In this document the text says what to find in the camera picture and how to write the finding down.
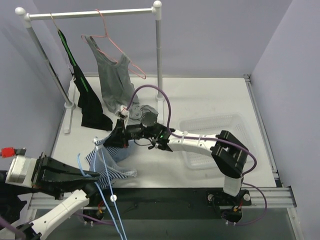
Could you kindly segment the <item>blue white striped tank top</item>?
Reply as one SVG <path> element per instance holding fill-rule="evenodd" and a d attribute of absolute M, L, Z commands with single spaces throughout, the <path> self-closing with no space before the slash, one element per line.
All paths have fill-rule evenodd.
<path fill-rule="evenodd" d="M 132 148 L 104 147 L 97 145 L 85 160 L 89 164 L 91 172 L 100 174 L 98 185 L 102 189 L 107 189 L 115 180 L 135 178 L 138 174 L 134 168 L 121 167 L 118 162 L 125 160 L 131 154 Z"/>

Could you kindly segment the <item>grey tank top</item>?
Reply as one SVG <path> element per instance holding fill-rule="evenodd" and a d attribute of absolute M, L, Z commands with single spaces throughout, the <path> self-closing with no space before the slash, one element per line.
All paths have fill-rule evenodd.
<path fill-rule="evenodd" d="M 119 60 L 112 60 L 101 51 L 92 36 L 86 35 L 84 38 L 97 63 L 102 99 L 109 112 L 116 113 L 121 106 L 128 105 L 135 91 L 128 69 L 131 60 L 125 53 Z M 136 125 L 143 120 L 157 121 L 158 115 L 152 106 L 140 104 L 139 97 L 135 95 L 129 109 L 128 123 Z"/>

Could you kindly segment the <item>light blue wire hanger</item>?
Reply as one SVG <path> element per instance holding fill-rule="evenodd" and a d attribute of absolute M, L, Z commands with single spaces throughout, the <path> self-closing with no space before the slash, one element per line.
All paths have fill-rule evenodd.
<path fill-rule="evenodd" d="M 131 149 L 104 146 L 106 140 L 107 138 L 94 138 L 94 149 L 85 157 L 85 160 L 89 164 L 89 171 L 100 175 L 99 180 L 95 183 L 98 193 L 109 212 L 120 238 L 126 240 L 127 235 L 117 206 L 117 198 L 113 190 L 113 184 L 115 180 L 135 177 L 137 173 L 135 170 L 130 170 L 118 165 L 118 162 L 123 161 L 130 155 Z M 113 203 L 119 223 L 116 223 L 115 216 L 111 211 L 110 205 L 107 203 L 107 198 L 103 194 L 103 190 L 106 189 L 110 192 L 110 201 Z"/>

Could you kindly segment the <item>pink wire hanger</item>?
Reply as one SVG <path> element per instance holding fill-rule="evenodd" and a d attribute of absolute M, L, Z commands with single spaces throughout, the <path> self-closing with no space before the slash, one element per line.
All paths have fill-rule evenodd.
<path fill-rule="evenodd" d="M 109 33 L 108 33 L 108 29 L 107 29 L 107 23 L 106 23 L 106 19 L 103 16 L 103 14 L 101 13 L 101 11 L 99 9 L 95 9 L 94 10 L 96 13 L 98 13 L 98 15 L 102 18 L 102 22 L 103 22 L 103 29 L 104 29 L 104 35 L 89 35 L 92 38 L 100 38 L 100 39 L 108 39 L 110 43 L 112 43 L 112 45 L 118 50 L 120 51 L 121 55 L 125 55 L 125 52 L 110 38 Z M 105 57 L 111 58 L 112 61 L 118 63 L 119 61 L 116 60 L 114 57 L 111 57 L 110 55 L 108 55 L 107 53 L 105 53 L 104 51 L 98 49 L 97 50 L 99 53 L 103 54 Z M 137 77 L 145 80 L 147 78 L 146 73 L 137 65 L 135 65 L 131 59 L 129 59 L 129 63 L 132 65 L 133 68 L 137 69 L 140 73 L 138 73 L 137 71 L 128 68 L 128 70 L 133 73 L 134 75 L 136 75 Z"/>

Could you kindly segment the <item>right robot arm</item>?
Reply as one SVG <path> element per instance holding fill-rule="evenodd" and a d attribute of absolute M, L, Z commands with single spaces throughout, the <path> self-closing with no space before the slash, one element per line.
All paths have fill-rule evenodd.
<path fill-rule="evenodd" d="M 117 119 L 105 147 L 127 148 L 129 141 L 150 139 L 151 149 L 168 152 L 188 152 L 210 157 L 224 175 L 221 197 L 227 204 L 233 204 L 240 197 L 243 183 L 243 169 L 249 150 L 229 131 L 217 135 L 200 135 L 169 128 L 160 123 L 126 125 L 123 115 Z"/>

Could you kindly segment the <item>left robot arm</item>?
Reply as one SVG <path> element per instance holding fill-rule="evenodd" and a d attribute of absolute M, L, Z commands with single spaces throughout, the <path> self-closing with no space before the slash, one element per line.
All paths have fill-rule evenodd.
<path fill-rule="evenodd" d="M 24 149 L 11 151 L 1 153 L 2 158 L 12 158 L 12 161 L 8 170 L 0 172 L 0 228 L 14 233 L 17 240 L 45 240 L 78 210 L 100 203 L 102 193 L 96 187 L 99 173 L 46 155 L 28 157 Z M 29 193 L 43 193 L 60 202 L 43 216 L 13 226 L 27 203 L 19 196 Z"/>

